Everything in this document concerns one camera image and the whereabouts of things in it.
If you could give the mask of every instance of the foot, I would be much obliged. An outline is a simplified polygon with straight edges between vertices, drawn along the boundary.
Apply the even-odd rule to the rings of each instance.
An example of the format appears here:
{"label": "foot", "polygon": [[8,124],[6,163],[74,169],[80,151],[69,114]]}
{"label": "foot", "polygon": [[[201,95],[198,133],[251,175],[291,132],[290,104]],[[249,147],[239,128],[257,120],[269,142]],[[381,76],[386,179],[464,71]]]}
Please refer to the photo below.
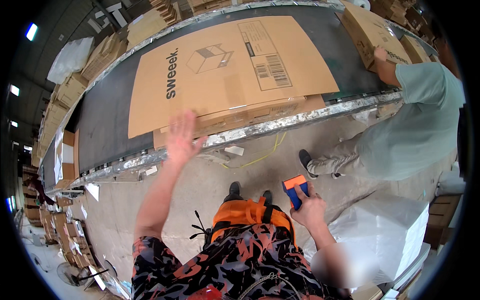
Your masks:
{"label": "foot", "polygon": [[273,204],[273,195],[271,191],[265,191],[263,197],[265,197],[265,206]]}
{"label": "foot", "polygon": [[304,150],[304,149],[301,149],[300,152],[299,152],[299,159],[300,159],[300,163],[301,165],[305,168],[305,170],[307,171],[307,175],[310,179],[317,179],[318,178],[318,175],[315,175],[315,174],[312,174],[308,171],[307,169],[307,166],[308,166],[308,163],[312,160],[312,157],[310,156],[310,154],[308,154],[307,150]]}
{"label": "foot", "polygon": [[232,182],[230,188],[228,189],[228,193],[240,196],[240,184],[238,181]]}
{"label": "foot", "polygon": [[340,174],[340,173],[332,173],[332,178],[337,179],[340,176],[345,176],[345,174]]}

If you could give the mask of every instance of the hand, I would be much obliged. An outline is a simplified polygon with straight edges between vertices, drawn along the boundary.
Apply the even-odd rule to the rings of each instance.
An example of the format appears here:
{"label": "hand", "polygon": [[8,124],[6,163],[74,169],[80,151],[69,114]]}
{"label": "hand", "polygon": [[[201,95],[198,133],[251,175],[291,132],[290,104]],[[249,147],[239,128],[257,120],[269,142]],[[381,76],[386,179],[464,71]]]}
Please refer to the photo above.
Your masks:
{"label": "hand", "polygon": [[295,221],[304,225],[308,231],[311,231],[321,225],[326,225],[324,214],[327,209],[327,203],[315,192],[311,181],[307,181],[307,186],[310,197],[307,197],[300,186],[295,184],[295,192],[297,192],[297,196],[301,200],[301,206],[298,210],[290,209],[290,215]]}
{"label": "hand", "polygon": [[385,48],[383,48],[382,46],[378,45],[373,51],[373,57],[376,60],[387,61],[387,50],[385,50]]}
{"label": "hand", "polygon": [[195,118],[195,113],[187,110],[175,117],[171,117],[169,121],[170,129],[167,138],[168,159],[179,167],[183,167],[194,157],[207,139],[204,136],[199,138],[195,145],[192,144]]}

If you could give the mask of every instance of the man's arm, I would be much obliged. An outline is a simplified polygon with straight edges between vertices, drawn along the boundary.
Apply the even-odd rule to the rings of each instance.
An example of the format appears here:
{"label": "man's arm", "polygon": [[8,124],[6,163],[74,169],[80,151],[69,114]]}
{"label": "man's arm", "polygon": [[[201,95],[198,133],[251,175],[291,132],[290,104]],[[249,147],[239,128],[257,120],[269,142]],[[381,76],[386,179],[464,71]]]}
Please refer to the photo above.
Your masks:
{"label": "man's arm", "polygon": [[175,183],[185,164],[198,153],[207,138],[200,138],[197,144],[192,144],[195,118],[193,112],[187,111],[170,120],[167,139],[168,159],[140,206],[135,222],[134,240],[143,236],[161,238]]}
{"label": "man's arm", "polygon": [[396,65],[387,62],[387,51],[381,46],[375,47],[373,57],[380,80],[386,84],[402,87],[395,74]]}
{"label": "man's arm", "polygon": [[290,215],[295,221],[307,228],[315,241],[317,250],[320,250],[323,247],[336,243],[336,241],[324,220],[327,203],[315,192],[312,182],[307,181],[307,185],[310,197],[307,197],[299,185],[295,185],[295,191],[302,203],[298,210],[290,209]]}

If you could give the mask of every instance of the yellow cable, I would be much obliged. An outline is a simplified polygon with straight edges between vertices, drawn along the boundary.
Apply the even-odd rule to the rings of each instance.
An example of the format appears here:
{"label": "yellow cable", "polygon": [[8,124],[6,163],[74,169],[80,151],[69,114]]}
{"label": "yellow cable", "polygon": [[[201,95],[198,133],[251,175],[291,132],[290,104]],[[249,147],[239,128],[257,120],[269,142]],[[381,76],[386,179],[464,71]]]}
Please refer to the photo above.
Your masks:
{"label": "yellow cable", "polygon": [[221,165],[222,165],[224,168],[227,168],[227,169],[239,169],[239,168],[243,168],[243,167],[246,167],[246,166],[249,166],[249,165],[253,165],[253,164],[256,163],[256,162],[259,162],[259,161],[261,161],[262,159],[269,157],[273,152],[275,152],[277,146],[280,146],[280,144],[283,142],[283,139],[285,138],[285,135],[286,135],[286,134],[287,134],[286,132],[283,133],[283,136],[282,136],[282,138],[280,139],[280,142],[279,142],[278,144],[277,144],[277,142],[278,142],[278,134],[277,134],[277,135],[276,135],[276,138],[275,138],[275,145],[273,146],[273,151],[270,152],[269,154],[267,154],[267,155],[259,158],[259,159],[256,159],[256,160],[254,160],[254,161],[251,161],[251,162],[249,162],[248,164],[245,164],[245,165],[240,166],[240,167],[227,167],[227,166],[225,166],[224,164],[221,164]]}

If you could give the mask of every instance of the stacked cardboard boxes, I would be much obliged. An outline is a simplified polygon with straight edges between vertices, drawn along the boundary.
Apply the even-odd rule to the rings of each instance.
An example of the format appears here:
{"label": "stacked cardboard boxes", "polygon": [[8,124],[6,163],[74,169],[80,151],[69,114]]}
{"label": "stacked cardboard boxes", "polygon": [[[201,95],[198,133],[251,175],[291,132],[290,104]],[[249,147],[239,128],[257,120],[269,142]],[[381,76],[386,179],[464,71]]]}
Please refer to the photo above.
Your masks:
{"label": "stacked cardboard boxes", "polygon": [[211,12],[220,8],[240,4],[244,2],[252,2],[245,0],[187,0],[193,15],[197,16],[204,12]]}
{"label": "stacked cardboard boxes", "polygon": [[175,24],[177,20],[177,11],[173,8],[170,0],[150,0],[154,10],[158,11],[168,26]]}
{"label": "stacked cardboard boxes", "polygon": [[55,86],[40,124],[36,151],[35,144],[32,150],[38,163],[45,156],[63,118],[87,86],[88,80],[79,72],[73,73],[62,84]]}
{"label": "stacked cardboard boxes", "polygon": [[118,34],[104,38],[92,51],[82,70],[82,76],[88,81],[96,79],[103,70],[127,50],[127,43],[120,41]]}
{"label": "stacked cardboard boxes", "polygon": [[127,51],[168,25],[157,10],[152,9],[133,20],[127,28]]}

